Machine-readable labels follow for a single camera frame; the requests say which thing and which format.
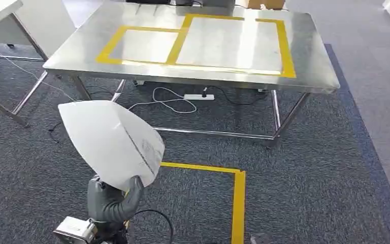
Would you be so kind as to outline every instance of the white bag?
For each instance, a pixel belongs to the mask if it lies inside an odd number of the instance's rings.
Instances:
[[[165,146],[148,123],[112,101],[72,102],[58,108],[72,143],[101,181],[122,191],[135,175],[145,187],[154,181]]]

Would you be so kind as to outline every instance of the yellow tape outline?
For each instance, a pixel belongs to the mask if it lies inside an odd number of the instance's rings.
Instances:
[[[161,166],[197,169],[234,174],[234,197],[233,197],[233,221],[231,227],[231,244],[244,244],[244,204],[246,198],[246,171],[197,164],[181,164],[162,162]]]
[[[180,29],[169,29],[169,28],[158,28],[158,27],[141,27],[141,26],[121,26],[117,32],[112,36],[110,41],[105,45],[99,55],[96,57],[96,62],[102,64],[114,64],[114,65],[123,65],[128,62],[139,63],[139,64],[152,64],[152,65],[165,65],[165,66],[179,66],[179,67],[210,67],[217,68],[219,72],[227,72],[227,73],[242,73],[242,74],[253,74],[253,75],[269,75],[269,76],[279,76],[279,77],[287,77],[287,78],[295,78],[295,69],[294,62],[292,60],[292,55],[289,49],[289,44],[286,35],[285,24],[283,20],[277,19],[255,19],[257,22],[270,22],[275,23],[277,26],[277,36],[279,39],[279,49],[280,55],[282,58],[282,66],[283,69],[280,74],[276,72],[268,73],[265,71],[264,73],[259,72],[245,72],[245,70],[250,69],[238,69],[233,67],[216,67],[216,66],[203,66],[203,65],[189,65],[189,64],[178,64],[177,59],[179,57],[180,51],[183,47],[184,41],[186,40],[186,36],[190,25],[194,18],[214,18],[214,19],[233,19],[233,20],[244,20],[243,17],[232,17],[232,16],[221,16],[221,15],[205,15],[205,14],[186,14],[182,26]],[[131,59],[119,59],[119,58],[109,58],[113,49],[116,47],[119,40],[123,37],[125,32],[128,29],[133,29],[136,31],[150,31],[150,32],[170,32],[170,33],[178,33],[176,40],[174,41],[173,47],[167,57],[165,62],[150,62],[150,61],[140,61],[140,60],[131,60]]]

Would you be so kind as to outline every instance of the electrical cord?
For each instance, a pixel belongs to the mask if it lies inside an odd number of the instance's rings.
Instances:
[[[57,140],[57,139],[55,139],[55,138],[53,137],[53,131],[56,130],[56,128],[57,128],[60,124],[62,124],[62,122],[59,122],[59,123],[55,124],[55,125],[53,126],[52,129],[49,129],[49,130],[48,130],[48,134],[49,134],[50,138],[51,138],[53,141],[55,141],[56,143],[60,143],[60,141]]]
[[[34,73],[32,73],[32,72],[30,72],[30,71],[27,71],[27,70],[25,70],[24,68],[18,66],[18,65],[15,64],[13,61],[9,60],[7,57],[5,57],[4,55],[2,55],[1,53],[0,53],[0,55],[3,56],[7,61],[9,61],[10,63],[12,63],[14,66],[16,66],[16,67],[18,67],[19,69],[21,69],[22,71],[24,71],[24,72],[26,72],[26,73],[32,75],[32,77],[34,77],[35,79],[37,79],[37,81],[39,80],[38,76],[36,76]],[[51,87],[51,88],[54,88],[54,89],[56,89],[56,90],[61,91],[65,96],[67,96],[69,99],[71,99],[71,101],[73,101],[73,102],[76,101],[75,99],[73,99],[72,97],[70,97],[70,95],[68,95],[68,94],[67,94],[65,91],[63,91],[62,89],[60,89],[60,88],[58,88],[58,87],[56,87],[56,86],[50,85],[50,84],[48,84],[48,83],[46,83],[46,82],[44,82],[44,81],[42,81],[42,83],[43,83],[44,85],[47,85],[47,86]]]
[[[164,217],[167,220],[168,225],[170,226],[170,240],[169,240],[168,243],[172,244],[173,243],[173,238],[174,238],[174,227],[173,227],[173,223],[171,223],[170,218],[168,218],[168,216],[165,213],[163,213],[161,211],[158,211],[158,210],[155,210],[155,209],[140,210],[140,211],[136,212],[133,217],[135,217],[135,215],[141,214],[142,212],[155,212],[157,214],[162,215],[162,217]]]
[[[109,92],[109,91],[104,91],[104,90],[95,91],[95,92],[93,92],[93,93],[89,93],[89,95],[95,95],[95,94],[98,94],[98,93],[107,93],[107,94],[113,95],[111,92]]]
[[[248,9],[248,7],[245,7],[245,6],[240,5],[240,4],[235,4],[235,6],[238,6],[238,7],[242,7],[242,8]]]
[[[260,100],[263,100],[263,99],[265,99],[265,98],[268,96],[268,93],[265,93],[264,96],[259,97],[259,98],[253,100],[253,101],[250,102],[250,103],[237,103],[237,102],[234,102],[234,101],[232,101],[231,99],[229,99],[228,95],[226,94],[226,92],[225,92],[222,88],[220,88],[220,87],[218,87],[218,86],[215,86],[215,85],[210,85],[210,86],[208,86],[208,87],[213,87],[213,88],[216,88],[216,89],[220,90],[220,91],[223,93],[223,95],[225,96],[225,98],[228,100],[228,102],[230,102],[230,103],[232,103],[232,104],[234,104],[234,105],[238,105],[238,106],[240,106],[240,105],[253,105],[254,103],[256,103],[256,102],[258,102],[258,101],[260,101]]]
[[[178,98],[178,99],[171,99],[171,100],[157,100],[157,99],[155,98],[155,93],[156,93],[156,91],[157,91],[158,89],[167,90],[167,91],[171,92],[172,94],[174,94],[174,95],[176,95],[176,96],[178,96],[178,97],[180,97],[180,98]],[[175,93],[174,91],[172,91],[172,90],[170,90],[170,89],[168,89],[168,88],[165,88],[165,87],[156,87],[156,88],[153,90],[152,99],[153,99],[154,102],[136,103],[136,104],[130,106],[128,110],[131,110],[131,109],[133,109],[135,106],[138,106],[138,105],[161,103],[162,105],[166,106],[167,108],[173,110],[173,111],[176,112],[176,113],[194,113],[194,112],[197,111],[197,107],[195,106],[195,104],[193,104],[192,102],[190,102],[190,101],[188,101],[188,100],[185,100],[185,99],[184,99],[184,96],[181,96],[181,95]],[[173,101],[185,101],[185,102],[189,103],[190,105],[192,105],[193,110],[192,110],[192,111],[177,111],[177,110],[175,110],[173,107],[171,107],[171,106],[169,106],[169,105],[166,104],[167,102],[173,102]]]
[[[113,95],[109,90],[107,90],[107,89],[105,89],[105,88],[103,88],[103,87],[100,87],[100,86],[88,85],[88,86],[86,86],[86,88],[98,88],[98,89],[103,90],[104,93],[109,93],[109,94]],[[90,95],[96,94],[96,93],[100,93],[100,92],[99,92],[99,91],[96,91],[96,92],[94,92],[94,93],[91,93]]]
[[[114,232],[112,232],[111,234],[107,235],[107,236],[103,236],[103,237],[100,237],[96,240],[93,240],[90,244],[102,244],[104,241],[107,241],[107,240],[110,240],[111,238],[113,238],[117,233],[121,232],[121,231],[124,231],[123,228],[120,228],[120,229],[117,229],[115,230]]]

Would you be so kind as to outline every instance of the table leg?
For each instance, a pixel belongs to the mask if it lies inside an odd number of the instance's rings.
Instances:
[[[273,115],[274,115],[274,128],[277,131],[280,128],[280,112],[279,112],[279,102],[277,101],[276,90],[271,90],[271,101],[273,103]]]
[[[0,59],[9,59],[15,61],[28,61],[28,62],[44,62],[44,59],[38,57],[17,57],[17,56],[5,56],[0,55]]]
[[[193,133],[193,134],[204,134],[204,135],[215,135],[215,136],[228,136],[228,137],[239,137],[239,138],[250,138],[250,139],[262,139],[262,140],[273,140],[274,139],[272,136],[242,134],[242,133],[233,133],[233,132],[201,131],[201,130],[174,129],[174,128],[164,128],[164,127],[153,127],[153,128],[155,130],[157,130],[157,131],[167,131],[167,132]]]
[[[30,99],[32,94],[37,90],[37,88],[41,85],[43,80],[47,77],[48,73],[47,71],[44,71],[43,74],[41,74],[41,77],[37,80],[35,85],[32,87],[32,89],[24,96],[24,98],[20,101],[20,103],[14,108],[13,114],[18,114],[20,110],[23,108],[24,104]]]
[[[274,135],[273,135],[274,140],[272,141],[271,145],[274,145],[275,143],[277,143],[277,140],[279,139],[280,135],[282,135],[286,131],[286,129],[289,127],[289,125],[292,123],[295,116],[303,108],[303,106],[306,103],[309,96],[310,96],[310,93],[304,93],[301,95],[301,97],[298,99],[297,103],[295,103],[295,105],[290,110],[290,112],[286,116],[283,123],[280,125],[279,129],[276,130],[276,132],[274,133]]]
[[[92,100],[90,98],[89,92],[84,87],[83,81],[78,76],[71,76],[71,79],[74,81],[75,87],[77,88],[77,91],[80,93],[81,98],[83,100]]]
[[[126,84],[126,80],[122,80],[120,82],[119,86],[117,87],[116,91],[114,92],[114,95],[113,95],[113,98],[111,99],[111,101],[113,101],[113,102],[117,101],[117,99],[122,94],[122,91],[123,91],[123,88],[125,87],[125,84]]]
[[[0,104],[0,111],[2,111],[6,116],[12,118],[15,122],[21,124],[23,127],[27,128],[28,124],[22,120],[19,116],[13,114],[10,110]]]

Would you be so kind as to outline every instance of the gray carpet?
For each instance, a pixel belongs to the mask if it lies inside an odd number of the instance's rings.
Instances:
[[[18,62],[41,72],[40,63]],[[46,81],[77,93],[69,82]],[[87,85],[112,90],[119,81],[86,79]],[[14,105],[34,83],[28,75],[0,60],[0,101]],[[149,82],[126,84],[118,103],[151,100],[157,86],[179,94],[202,87]],[[250,102],[262,94],[225,89],[231,99]],[[266,133],[272,126],[270,97],[252,106],[235,106],[215,89],[213,102],[196,102],[198,112],[175,114],[162,105],[139,106],[134,112],[155,126]],[[279,92],[288,110],[300,94]],[[97,99],[107,94],[95,94]],[[172,98],[160,93],[159,98]],[[85,189],[93,175],[59,122],[57,104],[68,99],[42,86],[23,110],[31,127],[23,129],[0,114],[0,243],[58,243],[52,230],[65,216],[87,218]],[[190,109],[176,102],[178,109]],[[339,95],[314,95],[279,145],[268,150],[257,140],[162,133],[164,160],[238,168],[247,171],[245,242],[265,233],[271,243],[390,243],[390,225],[382,216],[378,187],[364,163],[359,141]],[[230,243],[233,177],[162,167],[146,190],[142,209],[168,214],[174,243]],[[131,243],[166,243],[168,227],[150,213],[131,223]]]

